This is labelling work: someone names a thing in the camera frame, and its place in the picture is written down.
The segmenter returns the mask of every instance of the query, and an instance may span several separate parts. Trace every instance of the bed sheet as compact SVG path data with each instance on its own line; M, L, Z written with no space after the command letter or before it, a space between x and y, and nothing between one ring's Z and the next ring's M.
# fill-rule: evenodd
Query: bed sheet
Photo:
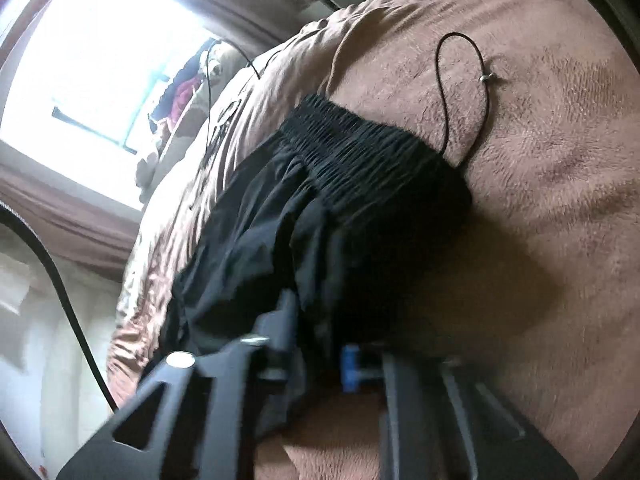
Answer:
M239 162L314 92L440 146L434 50L452 30L498 80L466 171L473 217L437 260L407 262L422 277L399 299L398 333L414 351L492 370L581 478L600 471L640 410L640 76L586 0L368 0L305 26L260 81L239 73L213 108L237 109L218 155L198 170L201 131L143 219L108 362L119 402ZM482 117L478 61L450 40L441 70L456 164ZM377 410L371 397L328 396L262 444L257 478L376 478Z

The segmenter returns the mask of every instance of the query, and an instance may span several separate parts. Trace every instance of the pink blanket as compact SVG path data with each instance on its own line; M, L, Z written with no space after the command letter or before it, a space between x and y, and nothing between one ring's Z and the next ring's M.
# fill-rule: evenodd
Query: pink blanket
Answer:
M398 299L398 334L416 351L491 369L581 478L600 471L640 410L640 76L585 0L369 0L307 25L244 87L207 171L196 170L201 132L153 197L141 228L150 241L132 256L138 288L124 294L136 301L121 304L111 345L114 393L135 386L175 271L233 169L303 96L324 92L441 145L433 57L451 30L476 40L500 79L466 172L474 216L437 265L407 262L421 277ZM455 163L482 115L478 61L450 40L441 66ZM374 480L377 410L372 397L329 397L263 444L257 477Z

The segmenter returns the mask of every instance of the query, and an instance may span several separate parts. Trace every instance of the black drawstring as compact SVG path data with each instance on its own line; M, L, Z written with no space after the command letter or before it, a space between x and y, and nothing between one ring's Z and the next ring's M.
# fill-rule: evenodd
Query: black drawstring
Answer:
M476 42L472 40L470 37L462 34L461 32L449 32L440 38L438 42L438 46L436 47L436 59L435 59L435 68L436 68L436 80L438 81L438 90L440 91L440 98L442 99L442 107L444 109L444 142L442 143L442 148L440 149L440 155L444 155L444 152L447 150L447 145L449 143L449 109L447 108L447 99L444 95L444 89L442 88L442 79L440 78L440 49L442 48L442 44L447 41L449 38L453 36L457 36L459 38L463 38L467 40L473 46L476 54L478 55L478 60L480 61L480 70L482 75L480 76L480 81L484 85L484 116L482 117L482 124L480 125L480 129L478 130L478 134L474 139L474 143L471 145L471 148L466 152L466 155L458 165L459 168L463 169L469 161L469 158L473 155L476 149L476 145L480 142L482 137L482 131L486 126L486 122L489 118L489 81L495 77L493 72L486 72L486 68L484 66L484 59L482 58L482 53L480 49L476 45Z

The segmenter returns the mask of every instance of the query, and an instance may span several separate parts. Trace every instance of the elastic waistband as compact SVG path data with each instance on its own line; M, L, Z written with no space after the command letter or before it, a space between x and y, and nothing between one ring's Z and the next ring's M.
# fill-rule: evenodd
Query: elastic waistband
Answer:
M433 179L443 166L441 156L414 134L364 120L318 95L307 96L280 133L342 220L388 208L407 190L424 188L425 178Z

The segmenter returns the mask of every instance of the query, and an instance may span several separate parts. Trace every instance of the bright window light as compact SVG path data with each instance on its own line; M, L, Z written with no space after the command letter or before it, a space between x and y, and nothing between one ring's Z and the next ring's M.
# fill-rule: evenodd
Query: bright window light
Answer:
M20 61L0 139L140 209L146 114L209 37L173 0L53 0Z

